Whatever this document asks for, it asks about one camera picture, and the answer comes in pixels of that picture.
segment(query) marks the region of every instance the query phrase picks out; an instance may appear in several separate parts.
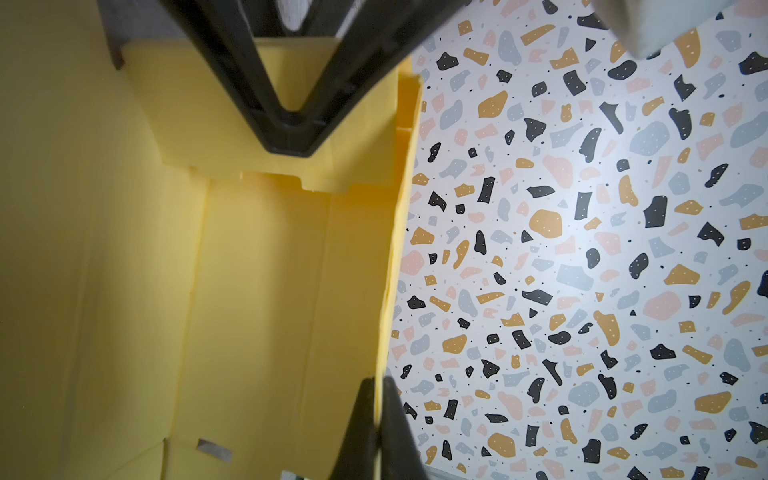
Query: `terrazzo pattern floor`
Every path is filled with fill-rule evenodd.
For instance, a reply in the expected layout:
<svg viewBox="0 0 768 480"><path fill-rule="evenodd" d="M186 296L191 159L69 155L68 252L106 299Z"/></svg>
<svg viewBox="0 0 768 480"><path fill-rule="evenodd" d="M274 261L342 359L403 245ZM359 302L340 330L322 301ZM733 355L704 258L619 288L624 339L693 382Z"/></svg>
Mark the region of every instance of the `terrazzo pattern floor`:
<svg viewBox="0 0 768 480"><path fill-rule="evenodd" d="M768 3L635 60L585 2L475 0L425 102L389 372L466 478L768 474Z"/></svg>

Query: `yellow plastic crate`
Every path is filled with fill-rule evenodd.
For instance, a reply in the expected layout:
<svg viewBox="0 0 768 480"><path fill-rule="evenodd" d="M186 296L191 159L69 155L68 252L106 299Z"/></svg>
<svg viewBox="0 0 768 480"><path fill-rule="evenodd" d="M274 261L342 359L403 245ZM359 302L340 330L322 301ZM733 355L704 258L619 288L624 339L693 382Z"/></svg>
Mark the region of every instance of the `yellow plastic crate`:
<svg viewBox="0 0 768 480"><path fill-rule="evenodd" d="M191 45L116 72L92 2L6 4L0 478L326 478L386 367L419 78L382 81L316 162L268 158ZM208 118L153 97L169 47ZM296 48L267 46L270 75Z"/></svg>

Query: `white object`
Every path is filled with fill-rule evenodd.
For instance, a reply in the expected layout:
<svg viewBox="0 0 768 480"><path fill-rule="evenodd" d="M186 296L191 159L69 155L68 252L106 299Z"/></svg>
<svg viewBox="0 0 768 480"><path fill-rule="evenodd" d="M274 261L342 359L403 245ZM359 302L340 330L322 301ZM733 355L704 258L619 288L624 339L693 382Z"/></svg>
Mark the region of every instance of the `white object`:
<svg viewBox="0 0 768 480"><path fill-rule="evenodd" d="M645 58L734 0L592 0L600 20L635 57Z"/></svg>

